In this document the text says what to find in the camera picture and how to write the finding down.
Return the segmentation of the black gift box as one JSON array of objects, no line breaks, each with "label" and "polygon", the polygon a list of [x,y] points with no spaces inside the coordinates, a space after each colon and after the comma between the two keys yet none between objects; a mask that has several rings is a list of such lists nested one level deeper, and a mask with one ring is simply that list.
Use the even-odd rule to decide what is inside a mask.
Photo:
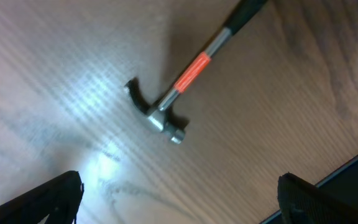
[{"label": "black gift box", "polygon": [[[358,210],[358,155],[314,186],[332,198]],[[283,223],[280,209],[262,221],[262,224],[272,223]]]}]

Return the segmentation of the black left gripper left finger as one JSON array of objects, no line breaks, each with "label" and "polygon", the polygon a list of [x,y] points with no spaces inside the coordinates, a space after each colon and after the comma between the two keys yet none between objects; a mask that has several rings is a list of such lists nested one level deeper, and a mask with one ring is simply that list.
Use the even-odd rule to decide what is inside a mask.
[{"label": "black left gripper left finger", "polygon": [[79,172],[67,171],[0,205],[0,223],[76,223],[83,194]]}]

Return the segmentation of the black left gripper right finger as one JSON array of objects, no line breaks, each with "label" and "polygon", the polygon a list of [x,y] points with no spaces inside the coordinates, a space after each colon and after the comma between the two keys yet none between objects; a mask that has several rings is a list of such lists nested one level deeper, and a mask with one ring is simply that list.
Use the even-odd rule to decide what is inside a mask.
[{"label": "black left gripper right finger", "polygon": [[358,224],[358,210],[287,173],[278,178],[278,203],[284,224]]}]

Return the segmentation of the small claw hammer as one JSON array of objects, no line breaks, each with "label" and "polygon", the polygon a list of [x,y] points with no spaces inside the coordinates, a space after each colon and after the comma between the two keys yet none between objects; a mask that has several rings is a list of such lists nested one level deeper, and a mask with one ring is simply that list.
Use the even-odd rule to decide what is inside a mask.
[{"label": "small claw hammer", "polygon": [[223,25],[212,36],[206,46],[184,69],[172,87],[154,104],[148,104],[142,98],[136,77],[130,79],[124,89],[140,119],[155,133],[166,135],[174,144],[181,144],[185,138],[185,129],[175,124],[168,110],[175,100],[192,84],[197,76],[212,61],[222,46],[238,33],[266,4],[267,0],[241,0],[235,6]]}]

